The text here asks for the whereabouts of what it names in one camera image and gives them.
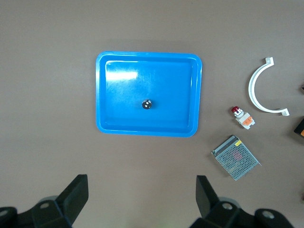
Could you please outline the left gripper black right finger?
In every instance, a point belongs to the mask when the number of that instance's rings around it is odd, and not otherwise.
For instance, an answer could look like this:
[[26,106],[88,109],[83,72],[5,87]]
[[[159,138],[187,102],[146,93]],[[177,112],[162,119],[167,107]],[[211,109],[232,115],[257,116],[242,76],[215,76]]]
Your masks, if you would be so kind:
[[196,177],[196,202],[201,214],[192,228],[292,228],[280,212],[257,209],[250,215],[235,203],[220,200],[204,175]]

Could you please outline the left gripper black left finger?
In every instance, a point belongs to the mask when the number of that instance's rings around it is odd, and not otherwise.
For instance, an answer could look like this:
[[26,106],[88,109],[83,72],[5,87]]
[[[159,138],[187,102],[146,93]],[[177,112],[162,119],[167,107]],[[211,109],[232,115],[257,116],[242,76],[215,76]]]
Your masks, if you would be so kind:
[[88,201],[88,176],[77,175],[58,195],[40,200],[29,210],[0,208],[2,228],[71,228]]

